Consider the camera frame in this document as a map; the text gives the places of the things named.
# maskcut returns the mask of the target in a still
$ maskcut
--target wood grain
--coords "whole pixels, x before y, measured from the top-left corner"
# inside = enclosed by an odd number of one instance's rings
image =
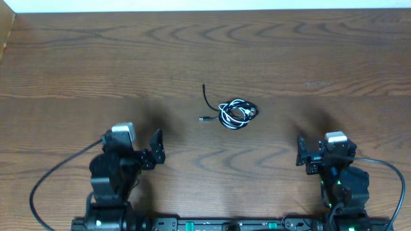
[[[7,38],[12,30],[13,20],[14,12],[3,0],[0,0],[0,63],[3,50],[6,48]]]
[[[0,225],[41,230],[28,205],[49,168],[132,121],[139,148],[164,130],[167,159],[141,175],[137,210],[182,217],[320,214],[318,176],[295,167],[297,134],[340,129],[359,157],[411,177],[409,10],[20,14],[0,69]],[[261,113],[230,131],[204,103],[234,97]],[[73,160],[35,197],[58,230],[85,211],[90,160]],[[371,176],[367,212],[391,217],[400,182]],[[409,230],[408,192],[396,230]]]

